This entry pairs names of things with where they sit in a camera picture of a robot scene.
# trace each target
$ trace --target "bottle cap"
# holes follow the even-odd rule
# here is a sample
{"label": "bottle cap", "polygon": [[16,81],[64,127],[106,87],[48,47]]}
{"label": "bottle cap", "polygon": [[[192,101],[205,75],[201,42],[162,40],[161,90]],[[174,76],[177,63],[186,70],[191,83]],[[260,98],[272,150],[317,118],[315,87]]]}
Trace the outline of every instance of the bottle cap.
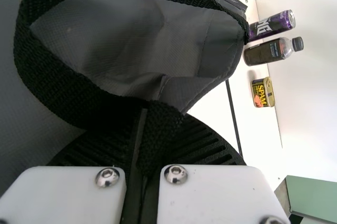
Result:
{"label": "bottle cap", "polygon": [[302,37],[293,38],[292,43],[293,43],[293,47],[294,47],[295,52],[301,51],[301,50],[304,49]]}

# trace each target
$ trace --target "bottle label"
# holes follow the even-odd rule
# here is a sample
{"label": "bottle label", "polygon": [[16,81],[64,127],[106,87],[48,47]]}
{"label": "bottle label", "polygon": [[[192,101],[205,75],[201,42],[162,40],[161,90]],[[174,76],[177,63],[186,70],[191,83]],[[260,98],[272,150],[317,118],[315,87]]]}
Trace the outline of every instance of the bottle label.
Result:
{"label": "bottle label", "polygon": [[279,57],[279,50],[277,49],[277,42],[270,43],[270,54],[273,58]]}

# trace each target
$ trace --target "product label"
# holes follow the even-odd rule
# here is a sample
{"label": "product label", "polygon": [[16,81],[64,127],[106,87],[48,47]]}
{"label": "product label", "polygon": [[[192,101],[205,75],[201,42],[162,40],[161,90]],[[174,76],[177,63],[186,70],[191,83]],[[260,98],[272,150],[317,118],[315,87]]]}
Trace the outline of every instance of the product label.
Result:
{"label": "product label", "polygon": [[277,42],[270,43],[270,54],[272,57],[279,57],[279,50],[277,49]]}
{"label": "product label", "polygon": [[256,107],[265,107],[265,106],[268,106],[267,97],[266,97],[267,93],[264,88],[263,80],[262,82],[258,82],[258,81],[259,80],[255,80],[252,82],[254,103]]}
{"label": "product label", "polygon": [[268,18],[261,20],[257,24],[257,35],[260,35],[261,33],[264,33],[266,31],[272,31],[272,29],[269,26],[269,20]]}

